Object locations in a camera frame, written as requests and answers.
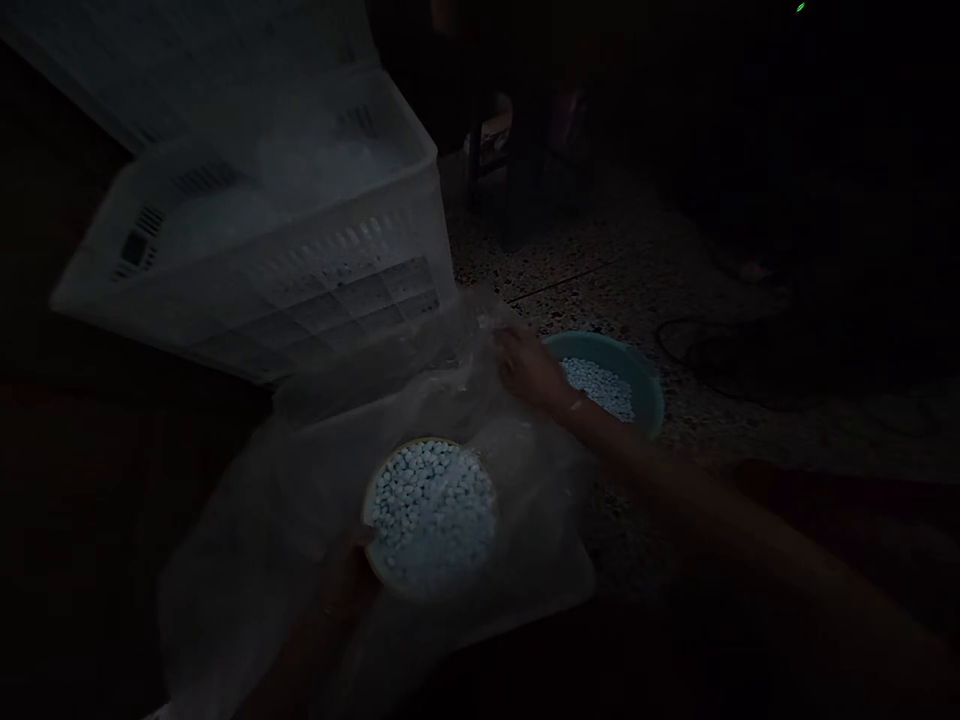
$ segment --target speckled floor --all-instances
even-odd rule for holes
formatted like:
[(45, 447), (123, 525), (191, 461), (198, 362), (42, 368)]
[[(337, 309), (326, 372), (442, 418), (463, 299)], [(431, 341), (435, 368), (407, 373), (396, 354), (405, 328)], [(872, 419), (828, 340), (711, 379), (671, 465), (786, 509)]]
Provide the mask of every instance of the speckled floor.
[[(952, 482), (960, 478), (956, 411), (931, 439), (883, 430), (863, 401), (827, 400), (801, 412), (774, 412), (702, 387), (659, 350), (653, 331), (664, 320), (703, 315), (743, 321), (776, 311), (782, 299), (717, 270), (697, 230), (664, 211), (643, 179), (601, 162), (589, 210), (558, 214), (519, 252), (506, 255), (496, 226), (463, 202), (462, 159), (440, 161), (457, 281), (491, 285), (541, 335), (593, 330), (623, 340), (661, 372), (666, 419), (660, 442), (714, 469), (746, 458), (785, 468)], [(957, 397), (944, 384), (943, 397)], [(873, 407), (895, 406), (876, 398)], [(594, 488), (582, 534), (597, 569), (599, 593), (655, 601), (677, 566), (669, 541), (642, 509)]]

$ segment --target plastic sheet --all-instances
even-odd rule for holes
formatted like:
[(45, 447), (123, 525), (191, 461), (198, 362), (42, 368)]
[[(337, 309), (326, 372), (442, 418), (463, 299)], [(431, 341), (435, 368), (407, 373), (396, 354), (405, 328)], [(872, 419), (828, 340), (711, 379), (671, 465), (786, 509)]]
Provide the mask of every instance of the plastic sheet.
[(442, 603), (381, 593), (337, 673), (318, 678), (315, 713), (381, 716), (458, 646), (589, 596), (574, 511), (591, 461), (500, 384), (492, 330), (513, 322), (492, 293), (464, 292), (424, 324), (277, 391), (161, 578), (176, 717), (230, 717), (316, 589), (317, 560), (359, 520), (372, 474), (416, 437), (478, 453), (497, 494), (490, 561)]

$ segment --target plastic basket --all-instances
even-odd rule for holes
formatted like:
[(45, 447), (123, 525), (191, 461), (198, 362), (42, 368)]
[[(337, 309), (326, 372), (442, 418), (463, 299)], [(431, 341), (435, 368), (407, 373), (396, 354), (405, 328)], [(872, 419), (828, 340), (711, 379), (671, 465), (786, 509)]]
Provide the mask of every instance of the plastic basket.
[[(356, 0), (14, 0), (3, 39), (134, 153), (224, 91), (379, 64)], [(236, 119), (224, 112), (221, 127)]]
[(630, 384), (634, 424), (651, 440), (663, 425), (663, 391), (657, 366), (636, 348), (599, 333), (565, 332), (543, 341), (557, 360), (591, 360)]
[(281, 209), (206, 146), (149, 153), (117, 177), (52, 308), (256, 382), (437, 309), (455, 283), (436, 147), (383, 72), (326, 107), (315, 147), (373, 135), (392, 152), (350, 182), (317, 170)]

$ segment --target pile of white pellets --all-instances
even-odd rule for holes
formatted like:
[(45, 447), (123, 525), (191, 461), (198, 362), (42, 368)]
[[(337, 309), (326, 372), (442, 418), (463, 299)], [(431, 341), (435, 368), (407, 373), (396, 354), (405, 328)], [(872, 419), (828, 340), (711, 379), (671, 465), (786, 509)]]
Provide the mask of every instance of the pile of white pellets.
[(571, 387), (586, 392), (588, 398), (622, 422), (634, 421), (630, 383), (592, 360), (564, 358), (560, 365)]
[(476, 456), (442, 440), (390, 456), (374, 485), (367, 522), (393, 584), (443, 595), (478, 574), (496, 533), (493, 485)]

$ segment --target person's hand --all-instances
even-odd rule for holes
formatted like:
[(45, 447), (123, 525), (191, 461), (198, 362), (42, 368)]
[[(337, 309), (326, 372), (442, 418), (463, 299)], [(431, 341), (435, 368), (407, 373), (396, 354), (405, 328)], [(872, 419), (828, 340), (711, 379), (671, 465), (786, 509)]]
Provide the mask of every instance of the person's hand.
[(507, 390), (534, 407), (556, 414), (575, 403), (580, 394), (567, 383), (560, 363), (526, 328), (494, 332), (500, 378)]
[(370, 569), (363, 549), (377, 533), (356, 525), (340, 535), (320, 563), (317, 588), (319, 610), (329, 617), (356, 621), (370, 610), (380, 592), (380, 581)]

